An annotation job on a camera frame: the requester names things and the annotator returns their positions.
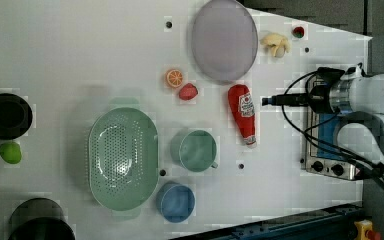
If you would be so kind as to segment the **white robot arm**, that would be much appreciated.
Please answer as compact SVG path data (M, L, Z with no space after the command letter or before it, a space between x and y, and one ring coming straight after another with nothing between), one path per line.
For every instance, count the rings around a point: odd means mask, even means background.
M305 168L344 180L374 178L384 184L384 74L367 75L360 64L320 67L295 81L303 90L266 97L261 104L308 109Z

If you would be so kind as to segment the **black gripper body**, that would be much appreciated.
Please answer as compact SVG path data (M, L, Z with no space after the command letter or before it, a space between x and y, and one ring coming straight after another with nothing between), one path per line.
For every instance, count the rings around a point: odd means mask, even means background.
M261 105L310 107L317 114L339 113L338 107L333 106L331 89L339 82L344 70L329 67L319 67L295 80L284 94L274 95L261 100ZM288 91L301 80L306 80L303 93L291 93Z

